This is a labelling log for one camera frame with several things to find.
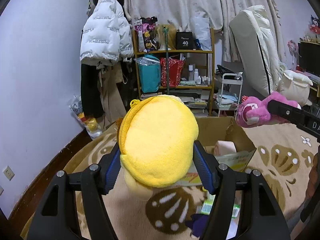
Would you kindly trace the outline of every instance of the black box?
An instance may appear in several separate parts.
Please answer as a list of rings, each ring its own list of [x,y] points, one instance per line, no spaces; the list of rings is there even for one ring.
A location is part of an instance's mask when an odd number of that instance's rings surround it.
[[[193,50],[192,32],[177,32],[177,49]]]

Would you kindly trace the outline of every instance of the pink plush bear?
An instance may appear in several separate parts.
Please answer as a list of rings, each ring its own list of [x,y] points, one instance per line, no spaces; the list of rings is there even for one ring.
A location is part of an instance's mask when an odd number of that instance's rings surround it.
[[[271,100],[276,100],[301,109],[296,101],[289,101],[278,92],[273,92],[270,96],[260,101],[256,97],[248,97],[237,110],[236,122],[246,128],[261,126],[264,124],[288,123],[284,118],[276,115],[271,115],[267,109],[268,103]]]

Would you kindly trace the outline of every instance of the white bottle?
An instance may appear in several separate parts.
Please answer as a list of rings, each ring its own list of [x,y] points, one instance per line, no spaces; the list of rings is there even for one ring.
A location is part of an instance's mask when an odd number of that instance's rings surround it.
[[[193,81],[193,65],[189,65],[189,81]]]
[[[197,82],[199,76],[199,71],[197,68],[195,68],[194,74],[193,74],[193,80]]]

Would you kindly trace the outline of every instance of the yellow duck toy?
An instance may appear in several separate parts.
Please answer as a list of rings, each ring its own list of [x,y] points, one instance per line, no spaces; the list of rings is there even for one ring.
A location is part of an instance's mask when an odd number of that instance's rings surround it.
[[[121,166],[129,190],[146,201],[153,187],[170,186],[185,176],[199,128],[190,109],[175,96],[133,100],[130,106],[117,122]]]

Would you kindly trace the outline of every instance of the monitor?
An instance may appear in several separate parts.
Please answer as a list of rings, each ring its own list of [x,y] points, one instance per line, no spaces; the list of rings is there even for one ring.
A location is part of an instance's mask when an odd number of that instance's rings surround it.
[[[298,46],[300,67],[320,76],[320,44],[302,41]]]

